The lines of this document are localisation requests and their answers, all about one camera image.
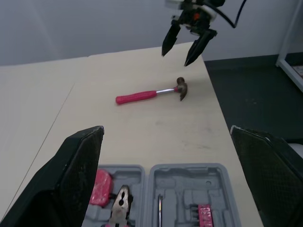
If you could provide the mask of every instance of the gray tool case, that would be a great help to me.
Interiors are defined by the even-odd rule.
[[[113,177],[113,193],[130,187],[134,201],[129,223],[136,227],[157,227],[158,196],[163,196],[162,226],[199,226],[192,218],[191,204],[210,204],[214,227],[240,227],[237,206],[227,170],[221,164],[163,164],[149,176],[136,165],[99,165]],[[109,220],[113,200],[104,208],[89,205],[82,227],[100,227]]]

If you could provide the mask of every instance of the robotic arm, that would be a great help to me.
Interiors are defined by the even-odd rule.
[[[171,27],[167,33],[163,45],[162,56],[164,57],[173,47],[177,40],[177,35],[184,25],[191,34],[199,36],[194,41],[193,45],[188,51],[185,65],[193,63],[204,51],[208,42],[217,35],[217,31],[210,29],[210,23],[219,14],[222,16],[233,28],[237,26],[241,11],[246,0],[243,1],[238,12],[236,22],[232,23],[227,16],[225,16],[217,7],[222,6],[225,0],[184,0],[180,3],[179,9],[182,10],[180,16],[173,16]]]

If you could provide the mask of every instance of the pliers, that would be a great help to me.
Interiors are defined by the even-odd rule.
[[[122,185],[112,206],[108,224],[101,227],[128,227],[129,211],[133,200],[129,187]]]

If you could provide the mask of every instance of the table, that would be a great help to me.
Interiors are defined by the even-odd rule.
[[[78,58],[0,67],[0,220],[81,72],[82,62]]]
[[[176,45],[165,58],[159,47],[88,57],[85,75],[71,90],[17,196],[66,137],[103,125],[101,164],[140,164],[148,173],[161,163],[221,163],[229,172],[242,225],[262,226],[202,58],[183,66],[190,46]],[[180,76],[189,87],[182,102],[171,93],[115,104],[117,95],[173,87]]]

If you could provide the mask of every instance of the wooden table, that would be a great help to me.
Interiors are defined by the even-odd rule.
[[[242,225],[262,226],[202,58],[183,66],[190,46],[176,45],[165,58],[161,48],[150,48],[83,60],[79,79],[14,200],[66,137],[103,125],[100,163],[140,164],[147,173],[161,163],[221,163],[228,170]],[[173,87],[181,76],[188,84],[182,102],[171,93],[115,104],[118,95]]]

